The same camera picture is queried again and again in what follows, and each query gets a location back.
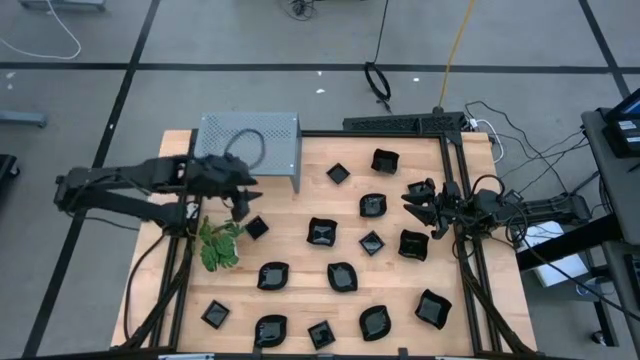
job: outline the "yellow cable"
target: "yellow cable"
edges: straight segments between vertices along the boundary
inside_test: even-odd
[[[458,35],[456,35],[456,41],[453,43],[453,49],[451,49],[451,54],[449,55],[449,61],[447,61],[447,69],[444,71],[444,81],[442,81],[442,91],[440,92],[440,101],[438,101],[438,106],[442,107],[442,101],[444,100],[444,94],[447,93],[447,79],[449,78],[449,69],[451,69],[451,63],[453,62],[454,56],[456,56],[456,50],[458,50],[458,43],[460,43],[460,38],[462,38],[462,33],[464,33],[464,28],[467,26],[467,22],[469,22],[469,18],[471,17],[471,10],[473,10],[473,5],[476,0],[469,0],[469,7],[467,7],[467,13],[464,15],[464,20],[462,21],[462,25],[460,25],[460,29],[458,29]]]

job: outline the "black square bowl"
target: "black square bowl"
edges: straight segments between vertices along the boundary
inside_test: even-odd
[[[451,302],[427,289],[422,293],[416,308],[416,316],[436,328],[442,330],[447,323],[447,316],[451,310]]]
[[[258,240],[260,236],[269,230],[269,227],[260,216],[253,218],[244,228],[247,229],[247,233],[249,233],[249,236],[251,236],[253,240]]]
[[[365,235],[360,241],[360,245],[364,248],[364,251],[369,254],[369,256],[373,256],[373,254],[377,253],[384,246],[384,242],[380,239],[380,236],[376,234],[375,231],[372,231]]]
[[[200,318],[207,324],[213,326],[214,329],[218,329],[227,318],[227,315],[229,315],[229,309],[213,300]]]
[[[367,194],[360,198],[360,216],[380,217],[387,212],[387,196],[384,194]]]
[[[402,230],[400,234],[400,249],[398,254],[410,258],[425,261],[427,259],[427,244],[429,237],[423,233]]]
[[[398,170],[398,159],[400,155],[393,151],[376,149],[373,153],[373,162],[371,168],[387,174],[395,174]]]
[[[337,163],[333,165],[329,171],[327,171],[327,175],[333,180],[334,183],[340,185],[341,182],[345,181],[351,173],[347,170],[342,164]]]
[[[333,246],[336,242],[338,223],[330,219],[311,218],[307,242],[314,245]]]
[[[336,338],[333,336],[333,331],[331,331],[331,327],[329,327],[329,323],[327,321],[323,321],[318,325],[310,327],[308,331],[316,350],[320,350],[321,348],[336,341]]]

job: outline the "black aluminum frame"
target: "black aluminum frame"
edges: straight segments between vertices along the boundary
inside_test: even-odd
[[[190,146],[189,146],[189,154],[192,153],[193,151],[193,144],[195,143],[195,138],[197,135],[197,130],[193,130],[192,134],[191,134],[191,139],[190,139]],[[302,137],[380,137],[380,138],[424,138],[424,139],[437,139],[439,141],[440,144],[440,152],[442,155],[442,166],[443,166],[443,171],[445,174],[445,180],[446,181],[454,181],[454,175],[453,175],[453,167],[451,164],[451,158],[450,158],[450,153],[449,153],[449,146],[448,144],[451,143],[454,148],[455,148],[455,152],[456,152],[456,159],[458,162],[458,168],[460,171],[460,180],[462,183],[462,190],[463,190],[463,194],[464,196],[468,196],[471,192],[471,185],[470,185],[470,180],[469,180],[469,173],[468,173],[468,169],[467,169],[467,163],[466,163],[466,159],[465,159],[465,155],[464,155],[464,149],[463,149],[463,144],[462,143],[455,143],[455,142],[449,142],[448,138],[445,136],[444,132],[442,133],[426,133],[426,134],[416,134],[415,132],[412,131],[392,131],[392,130],[388,130],[388,131],[345,131],[345,130],[336,130],[336,131],[325,131],[325,130],[303,130],[302,131]],[[462,241],[460,241],[460,234],[457,231],[457,229],[455,230],[454,233],[455,237],[456,237],[456,241],[458,243],[462,243]],[[166,289],[166,287],[168,286],[169,282],[171,281],[171,274],[173,271],[173,267],[174,264],[176,262],[176,250],[177,250],[177,242],[179,241],[179,239],[171,239],[171,244],[169,247],[169,251],[167,252],[167,259],[165,260],[165,267],[164,267],[164,273],[162,276],[162,283],[160,285],[160,291],[162,292],[163,289]],[[488,277],[488,273],[487,273],[487,267],[486,267],[486,262],[484,259],[484,252],[482,249],[482,242],[480,240],[475,240],[473,243],[474,249],[475,249],[475,263],[476,263],[476,271],[477,271],[477,275],[478,278],[480,280],[480,284],[482,285],[483,289],[486,291],[486,294],[489,296],[489,298],[491,299],[491,288],[490,288],[490,284],[489,284],[489,277]],[[467,256],[466,256],[466,249],[462,246],[458,246],[458,262],[460,265],[460,272],[462,273],[463,271],[463,267],[462,264],[463,262],[466,262],[467,260]],[[181,321],[182,321],[182,315],[184,312],[184,301],[185,301],[185,296],[186,296],[186,290],[188,287],[188,276],[189,273],[187,273],[187,280],[185,281],[185,283],[183,284],[182,288],[179,290],[179,293],[177,294],[177,301],[175,302],[174,305],[174,317],[171,323],[171,328],[170,328],[170,338],[169,338],[169,347],[172,349],[177,349],[178,347],[178,341],[179,341],[179,337],[180,337],[180,329],[181,329]],[[480,353],[483,352],[483,348],[482,348],[482,338],[480,335],[480,328],[479,328],[479,324],[478,324],[478,314],[476,311],[476,307],[475,307],[475,300],[474,300],[474,295],[471,291],[471,289],[464,283],[462,282],[462,287],[463,287],[463,292],[464,292],[464,299],[465,299],[465,307],[466,307],[466,312],[467,312],[467,320],[469,323],[469,336],[471,339],[471,348],[473,350],[473,354],[474,356],[478,356]],[[487,316],[487,327],[489,330],[489,337],[490,337],[490,342],[491,342],[491,351],[493,353],[501,353],[502,352],[502,344],[500,341],[500,336],[498,334],[498,331],[495,327],[495,325],[493,324],[493,321]],[[159,339],[161,336],[161,331],[162,331],[162,320],[160,320],[158,322],[158,324],[156,325],[156,327],[154,328],[153,332],[152,332],[152,338],[151,338],[151,343],[150,346],[159,346]],[[292,355],[292,354],[288,354],[288,355],[284,355],[284,354],[278,354],[278,355],[262,355],[259,352],[256,354],[219,354],[216,353],[216,358],[217,359],[247,359],[247,358],[254,358],[255,356],[258,356],[258,358],[269,358],[270,356],[276,356],[277,358],[281,359],[281,358],[291,358],[291,359],[317,359],[319,358],[319,355],[316,354],[305,354],[305,355]],[[380,355],[367,355],[365,356],[367,359],[376,359],[376,360],[382,360],[382,359],[398,359],[398,356],[380,356]],[[359,357],[359,356],[343,356],[343,355],[332,355],[332,359],[357,359],[357,358],[364,358],[364,357]],[[407,356],[402,356],[402,359],[434,359],[434,356],[411,356],[411,355],[407,355]]]

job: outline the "wire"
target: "wire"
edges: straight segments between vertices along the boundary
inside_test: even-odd
[[[288,17],[297,21],[309,21],[311,18],[317,14],[318,10],[315,8],[315,0],[289,0],[289,5],[291,5],[291,10],[293,14],[287,11],[287,9],[282,6],[283,1],[276,0],[278,2],[278,6]]]
[[[559,151],[559,152],[556,152],[556,153],[552,153],[552,154],[549,154],[549,155],[545,155],[545,156],[542,156],[542,157],[538,157],[538,156],[536,156],[536,157],[534,157],[534,158],[532,158],[532,159],[530,159],[530,160],[527,160],[527,161],[523,162],[522,164],[520,164],[520,165],[516,166],[515,168],[513,168],[513,169],[511,169],[511,170],[507,171],[504,175],[502,175],[502,176],[501,176],[501,178],[505,178],[506,176],[508,176],[508,175],[509,175],[509,174],[511,174],[512,172],[514,172],[514,171],[517,171],[517,170],[521,169],[521,168],[522,168],[522,167],[524,167],[525,165],[527,165],[527,164],[529,164],[529,163],[531,163],[531,162],[533,162],[533,161],[535,161],[535,160],[545,159],[545,161],[546,161],[546,159],[547,159],[547,158],[550,158],[550,157],[553,157],[553,156],[556,156],[556,155],[564,155],[564,154],[566,154],[566,153],[568,153],[568,152],[571,152],[571,151],[573,151],[573,150],[578,150],[578,149],[581,149],[581,148],[583,148],[583,147],[589,146],[588,144],[581,145],[581,144],[582,144],[582,142],[583,142],[585,139],[586,139],[586,138],[583,138],[582,140],[580,140],[580,142],[578,142],[577,144],[575,144],[575,145],[571,146],[570,148],[568,148],[568,149],[566,149],[566,150]]]
[[[76,46],[78,47],[78,50],[73,55],[71,55],[71,56],[58,56],[58,55],[36,54],[36,53],[20,50],[17,47],[9,44],[2,37],[0,37],[0,42],[2,42],[9,49],[11,49],[11,50],[13,50],[15,52],[18,52],[20,54],[27,55],[27,56],[37,57],[37,58],[41,58],[41,59],[73,60],[76,57],[78,57],[78,55],[80,55],[80,52],[82,51],[82,45],[80,44],[80,41],[78,41],[78,39],[76,39],[76,37],[73,35],[73,33],[71,31],[69,31],[69,29],[64,25],[62,20],[60,20],[60,18],[58,17],[58,14],[56,14],[56,11],[53,9],[53,5],[51,5],[51,0],[45,0],[45,1],[47,2],[47,5],[49,5],[49,9],[51,9],[51,15],[53,15],[53,17],[56,18],[56,20],[58,21],[60,26],[64,29],[64,31],[66,31],[67,34],[69,34],[69,36],[71,37],[71,39],[73,39],[73,41],[76,43]]]
[[[442,107],[442,101],[444,100],[444,95],[447,93],[447,81],[449,79],[449,71],[451,70],[451,63],[453,62],[453,58],[456,56],[456,51],[458,50],[458,44],[460,43],[460,39],[462,38],[464,29],[467,26],[467,22],[469,22],[469,18],[471,17],[471,10],[473,10],[473,5],[475,4],[475,2],[476,0],[469,0],[469,6],[467,7],[467,12],[464,14],[464,20],[460,25],[460,29],[458,29],[456,40],[453,42],[453,48],[451,49],[451,54],[449,54],[449,60],[447,61],[447,68],[444,71],[444,80],[442,81],[442,90],[440,91],[440,100],[438,101],[439,107]]]
[[[472,101],[470,103],[466,103],[464,104],[464,108],[467,110],[467,112],[469,113],[469,115],[471,115],[471,117],[475,118],[475,116],[473,116],[473,114],[471,114],[471,110],[469,110],[469,106],[471,105],[475,105],[475,104],[481,104],[482,106],[484,106],[485,108],[487,108],[490,111],[495,112],[496,114],[500,114],[502,116],[504,116],[505,120],[507,120],[507,123],[509,124],[509,126],[511,126],[512,128],[514,128],[516,131],[520,132],[524,138],[524,141],[527,143],[527,145],[529,145],[529,147],[536,152],[536,154],[538,154],[545,163],[547,163],[547,165],[551,166],[551,164],[549,164],[549,161],[547,161],[547,159],[544,159],[542,157],[542,153],[540,151],[538,151],[538,149],[536,149],[533,145],[531,145],[531,142],[529,141],[529,138],[527,137],[527,133],[524,132],[524,130],[520,129],[519,127],[515,126],[511,120],[509,119],[509,116],[507,115],[507,113],[505,113],[504,111],[500,111],[497,109],[492,108],[491,106],[487,105],[484,101],[482,100],[476,100],[476,101]],[[562,181],[562,178],[560,177],[560,174],[558,174],[558,172],[556,171],[556,169],[553,168],[553,166],[551,166],[551,170],[553,170],[553,173],[556,175],[556,178],[558,178],[558,182],[560,182],[560,185],[562,186],[562,188],[564,189],[564,192],[569,192],[567,190],[567,187],[564,185],[564,182]]]
[[[256,134],[258,136],[258,139],[260,140],[260,155],[258,155],[258,160],[256,160],[253,164],[249,165],[249,170],[253,170],[255,168],[257,168],[258,166],[260,166],[260,164],[262,164],[262,161],[264,160],[264,157],[266,155],[266,145],[264,142],[264,135],[262,135],[261,132],[259,132],[256,129],[242,129],[240,131],[238,131],[238,133],[236,133],[235,135],[233,135],[231,137],[231,139],[229,140],[229,142],[227,143],[227,146],[224,147],[224,154],[229,152],[229,149],[231,148],[231,146],[233,146],[233,144],[236,143],[236,141],[238,141],[238,139],[240,139],[240,137],[244,134],[248,134],[248,133],[252,133],[252,134]]]
[[[382,25],[380,25],[380,33],[378,34],[378,47],[376,48],[376,57],[373,59],[375,64],[378,61],[378,53],[380,52],[380,42],[382,41],[382,30],[384,30],[384,22],[387,18],[387,7],[389,6],[389,0],[384,3],[384,13],[382,14]]]
[[[476,120],[476,122],[477,123],[483,122],[483,123],[489,125],[489,127],[491,128],[491,131],[493,132],[493,136],[496,138],[496,141],[498,142],[498,146],[500,146],[500,156],[496,160],[493,160],[493,163],[497,164],[504,157],[504,147],[502,146],[502,141],[500,141],[500,137],[498,137],[498,133],[496,133],[496,129],[493,128],[493,125],[491,125],[490,122],[488,122],[487,120],[483,120],[483,119]]]
[[[155,249],[158,245],[160,245],[160,242],[164,238],[165,238],[165,234],[163,232],[162,235],[160,235],[160,237],[158,238],[158,240],[156,240],[153,244],[151,244],[151,246],[149,246],[149,248],[140,256],[138,261],[136,261],[135,265],[133,265],[133,268],[131,269],[131,273],[129,274],[129,280],[127,281],[127,289],[126,289],[125,295],[124,295],[124,318],[123,318],[123,321],[122,321],[122,326],[123,326],[123,330],[124,330],[124,337],[127,340],[130,339],[130,336],[129,336],[129,303],[131,301],[131,284],[133,283],[133,277],[135,276],[136,271],[138,271],[138,268],[140,267],[140,264],[142,264],[142,261],[144,260],[144,258],[146,258],[147,255],[151,254],[153,249]]]
[[[476,193],[476,187],[478,186],[478,184],[480,183],[480,181],[481,181],[482,179],[488,179],[488,178],[495,179],[496,181],[498,181],[498,184],[500,184],[500,194],[498,194],[498,197],[499,197],[499,198],[501,198],[501,197],[502,197],[502,195],[504,195],[505,186],[504,186],[504,182],[502,181],[502,179],[500,179],[499,177],[497,177],[497,176],[495,176],[495,175],[492,175],[492,174],[485,174],[485,175],[480,176],[480,177],[476,180],[476,182],[474,182],[474,183],[473,183],[473,187],[471,188],[471,193],[469,194],[469,197],[467,198],[467,200],[468,200],[468,199],[471,199],[471,197],[473,196],[473,194],[475,194],[475,193]]]
[[[562,271],[562,269],[560,269],[559,267],[553,265],[552,263],[550,263],[549,261],[545,260],[540,254],[538,254],[537,251],[535,251],[533,249],[533,246],[531,246],[529,244],[529,242],[526,239],[527,236],[527,228],[529,227],[529,221],[525,215],[525,213],[522,211],[522,209],[520,209],[519,207],[511,204],[511,203],[507,203],[511,206],[513,206],[514,208],[516,208],[516,210],[518,210],[518,212],[520,212],[520,215],[522,216],[522,218],[524,219],[524,231],[520,230],[519,234],[517,235],[517,237],[520,237],[520,239],[522,241],[524,241],[524,243],[527,245],[529,251],[531,252],[531,254],[538,259],[540,262],[544,263],[545,265],[549,265],[549,267],[553,268],[554,270],[556,270],[557,272],[559,272],[560,274],[562,274],[564,277],[566,277],[568,280],[570,280],[571,282],[573,282],[574,284],[578,285],[579,287],[587,290],[588,292],[590,292],[591,294],[593,294],[595,297],[597,297],[598,299],[600,299],[602,302],[606,303],[607,305],[613,307],[614,309],[621,311],[622,313],[624,313],[626,316],[636,320],[636,321],[640,321],[640,316],[631,313],[627,308],[622,307],[616,303],[614,303],[613,301],[607,299],[606,297],[604,297],[604,295],[600,294],[599,292],[589,288],[587,285],[583,284],[582,282],[576,280],[575,278],[573,278],[572,276],[570,276],[569,274],[567,274],[566,272]],[[505,227],[505,233],[509,233],[509,229],[510,229],[510,223],[511,220],[513,219],[513,216],[511,217],[511,219],[509,221],[507,221],[507,226]]]

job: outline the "white cable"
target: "white cable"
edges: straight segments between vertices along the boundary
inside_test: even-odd
[[[53,9],[53,5],[51,5],[51,0],[45,0],[45,1],[49,5],[49,9],[51,9],[51,14],[53,15],[53,17],[55,17],[56,20],[58,20],[58,23],[60,24],[60,26],[62,26],[64,31],[66,31],[67,34],[69,34],[69,36],[73,39],[73,41],[76,42],[76,45],[78,46],[78,51],[76,51],[75,54],[73,54],[71,56],[41,55],[41,54],[35,54],[35,53],[30,53],[28,51],[20,50],[20,49],[16,48],[15,46],[9,44],[5,39],[3,39],[1,37],[0,37],[0,42],[5,44],[9,49],[11,49],[11,50],[13,50],[15,52],[18,52],[20,54],[27,55],[27,56],[33,56],[33,57],[42,58],[42,59],[73,60],[76,57],[78,57],[78,55],[80,55],[80,52],[82,51],[82,45],[80,45],[80,41],[78,41],[78,39],[76,39],[76,37],[73,36],[71,31],[69,31],[69,29],[67,29],[67,27],[64,25],[62,20],[60,20],[60,18],[58,17],[58,14],[56,14],[56,11]]]
[[[478,123],[481,123],[481,122],[489,125],[489,127],[491,128],[491,131],[493,132],[493,137],[496,138],[496,141],[498,142],[498,146],[500,146],[500,156],[496,160],[493,160],[493,163],[496,164],[498,163],[498,161],[502,160],[502,158],[504,157],[504,147],[502,146],[502,141],[500,141],[500,137],[498,137],[498,133],[496,132],[496,129],[493,128],[493,125],[491,125],[490,122],[484,119],[469,119],[469,123],[471,124],[471,127],[473,127],[474,129],[478,128]]]

